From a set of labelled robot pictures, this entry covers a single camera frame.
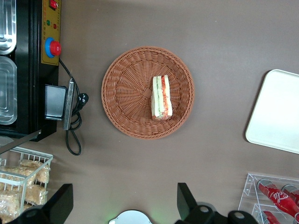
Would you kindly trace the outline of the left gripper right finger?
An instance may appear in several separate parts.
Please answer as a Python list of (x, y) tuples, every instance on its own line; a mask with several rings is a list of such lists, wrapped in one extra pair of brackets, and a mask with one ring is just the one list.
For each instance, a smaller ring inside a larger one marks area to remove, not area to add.
[(210, 203), (197, 202), (186, 183), (177, 184), (177, 224), (256, 224), (251, 214), (233, 210), (227, 216), (220, 214)]

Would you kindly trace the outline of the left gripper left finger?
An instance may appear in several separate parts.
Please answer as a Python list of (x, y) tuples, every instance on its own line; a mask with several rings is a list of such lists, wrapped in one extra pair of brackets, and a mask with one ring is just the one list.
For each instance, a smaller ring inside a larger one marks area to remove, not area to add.
[(27, 209), (15, 224), (63, 224), (73, 209), (73, 185), (63, 184), (45, 205)]

